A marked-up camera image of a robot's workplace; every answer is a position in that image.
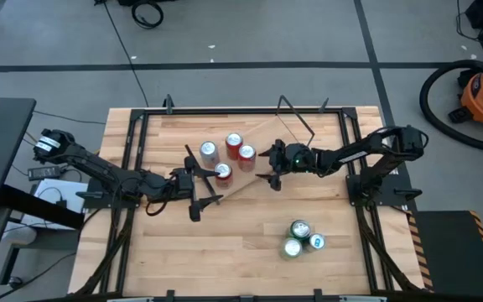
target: gray floor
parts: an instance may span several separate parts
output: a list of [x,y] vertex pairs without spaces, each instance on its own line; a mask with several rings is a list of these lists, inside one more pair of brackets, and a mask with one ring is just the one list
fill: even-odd
[[[455,32],[453,0],[361,0],[376,57],[380,62],[445,62],[476,57],[480,46]],[[465,9],[470,0],[461,1]],[[161,3],[164,23],[153,31],[137,27],[129,8],[108,7],[122,41],[136,64],[268,61],[368,62],[356,6],[351,0],[179,0]],[[464,31],[474,31],[465,20]],[[92,0],[12,0],[0,11],[0,65],[120,65],[127,58],[103,6]],[[151,106],[169,93],[177,106],[274,105],[284,94],[296,105],[380,105],[369,68],[251,68],[138,70]],[[424,194],[420,210],[475,210],[483,218],[483,152],[435,131],[422,117],[418,93],[430,69],[382,70],[396,124],[412,124],[430,135],[423,158],[408,165]],[[434,108],[455,105],[454,77],[442,79],[431,94]],[[105,121],[109,107],[144,106],[130,70],[0,72],[0,97],[32,97],[37,109],[86,120]],[[102,126],[35,115],[29,131],[61,128],[89,149],[101,143]],[[483,128],[464,126],[483,138]],[[24,144],[14,162],[22,170],[32,161]],[[7,182],[23,190],[30,183],[16,171]],[[15,274],[34,276],[63,252],[25,253]],[[5,301],[61,296],[71,259],[47,279]]]

